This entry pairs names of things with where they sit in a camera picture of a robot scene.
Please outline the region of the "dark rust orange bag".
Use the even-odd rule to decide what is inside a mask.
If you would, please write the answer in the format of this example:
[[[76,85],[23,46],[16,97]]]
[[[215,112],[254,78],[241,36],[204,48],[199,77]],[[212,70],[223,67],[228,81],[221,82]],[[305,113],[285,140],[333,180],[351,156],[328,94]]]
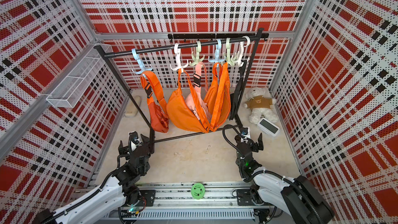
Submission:
[[[147,94],[150,125],[156,132],[167,133],[169,130],[169,116],[161,83],[152,71],[144,71],[140,79],[142,87]]]

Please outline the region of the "orange sling bag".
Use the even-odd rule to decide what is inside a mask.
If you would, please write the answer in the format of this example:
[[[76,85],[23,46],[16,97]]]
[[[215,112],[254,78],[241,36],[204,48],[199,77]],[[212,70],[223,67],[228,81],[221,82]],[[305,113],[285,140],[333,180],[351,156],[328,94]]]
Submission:
[[[230,76],[228,64],[215,63],[212,68],[212,82],[205,95],[204,102],[212,114],[210,131],[216,131],[230,116]]]

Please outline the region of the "orange bottom bag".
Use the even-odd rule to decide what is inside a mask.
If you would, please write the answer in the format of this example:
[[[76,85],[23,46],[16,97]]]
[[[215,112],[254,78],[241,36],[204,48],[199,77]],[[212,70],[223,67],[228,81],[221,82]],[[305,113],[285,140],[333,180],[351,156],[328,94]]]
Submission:
[[[190,93],[193,94],[195,104],[199,105],[200,120],[196,118],[195,114],[191,110],[189,110],[188,106],[185,103],[185,97],[182,93],[180,81],[182,73],[183,72],[178,72],[178,88],[172,92],[167,103],[167,114],[169,116],[169,119],[177,128],[180,128],[182,130],[208,133],[210,131],[210,123],[204,111],[200,107],[198,96],[193,88],[189,74],[184,71],[188,79]]]

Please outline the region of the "pink sling bag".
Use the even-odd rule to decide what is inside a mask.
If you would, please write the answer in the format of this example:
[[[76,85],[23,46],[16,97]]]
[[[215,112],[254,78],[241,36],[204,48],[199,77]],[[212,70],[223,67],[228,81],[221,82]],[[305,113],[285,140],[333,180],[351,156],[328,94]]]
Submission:
[[[198,96],[199,104],[202,110],[204,111],[207,119],[211,121],[211,113],[208,110],[207,104],[203,101],[201,97],[201,92],[202,92],[202,87],[201,87],[201,81],[202,81],[202,71],[204,71],[204,75],[206,76],[206,68],[203,62],[199,62],[195,66],[195,73],[193,75],[193,88]],[[193,94],[190,93],[186,99],[185,103],[188,106],[189,110],[191,110],[196,118],[200,120],[199,116],[199,105],[195,104],[194,99],[193,99]]]

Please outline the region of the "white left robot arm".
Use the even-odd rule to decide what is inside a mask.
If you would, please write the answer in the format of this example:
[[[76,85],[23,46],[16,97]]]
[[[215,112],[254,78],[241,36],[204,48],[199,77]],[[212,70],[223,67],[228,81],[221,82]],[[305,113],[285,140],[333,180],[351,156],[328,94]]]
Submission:
[[[150,203],[153,195],[140,192],[136,183],[150,169],[149,158],[154,153],[154,131],[146,137],[129,133],[128,144],[120,144],[117,167],[103,182],[70,204],[54,211],[45,209],[33,219],[34,224],[94,224],[105,214],[128,205],[138,215]]]

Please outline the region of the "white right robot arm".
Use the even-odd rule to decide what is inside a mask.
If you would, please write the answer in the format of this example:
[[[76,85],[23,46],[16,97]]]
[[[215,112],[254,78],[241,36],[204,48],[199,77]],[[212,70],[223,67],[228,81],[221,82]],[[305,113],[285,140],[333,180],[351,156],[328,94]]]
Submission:
[[[236,150],[236,164],[242,180],[252,183],[253,204],[269,203],[290,215],[296,224],[327,224],[335,213],[320,192],[304,176],[285,177],[266,169],[253,157],[264,149],[262,136],[254,142],[233,125],[222,129],[223,138]]]

